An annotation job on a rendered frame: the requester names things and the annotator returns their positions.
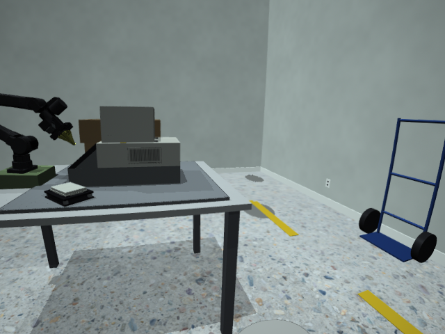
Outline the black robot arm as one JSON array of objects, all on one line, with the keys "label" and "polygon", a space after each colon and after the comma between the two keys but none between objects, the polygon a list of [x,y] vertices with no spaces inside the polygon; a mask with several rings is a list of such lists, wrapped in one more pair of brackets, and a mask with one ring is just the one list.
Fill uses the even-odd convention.
[{"label": "black robot arm", "polygon": [[[38,125],[44,132],[53,134],[64,123],[59,116],[67,105],[59,97],[53,97],[48,102],[40,98],[7,95],[0,93],[0,106],[33,110],[40,113],[43,121]],[[19,137],[20,136],[20,137]],[[38,149],[38,140],[34,136],[24,136],[0,125],[0,139],[13,150],[12,168],[7,173],[27,173],[38,168],[30,160],[31,151]]]}]

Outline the white thermal cycler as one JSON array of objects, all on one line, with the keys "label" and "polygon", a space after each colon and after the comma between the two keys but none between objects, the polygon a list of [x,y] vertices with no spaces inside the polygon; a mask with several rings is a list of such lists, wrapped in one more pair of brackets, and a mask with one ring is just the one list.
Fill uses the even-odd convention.
[{"label": "white thermal cycler", "polygon": [[81,186],[180,183],[180,142],[158,143],[154,107],[100,106],[102,141],[68,169]]}]

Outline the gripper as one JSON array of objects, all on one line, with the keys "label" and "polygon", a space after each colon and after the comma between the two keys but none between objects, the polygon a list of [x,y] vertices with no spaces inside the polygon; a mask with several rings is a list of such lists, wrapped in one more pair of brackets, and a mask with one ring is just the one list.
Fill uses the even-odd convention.
[{"label": "gripper", "polygon": [[60,138],[64,141],[71,143],[72,145],[76,145],[74,139],[72,138],[71,128],[73,128],[70,122],[65,122],[61,127],[59,127],[50,137],[53,140]]}]

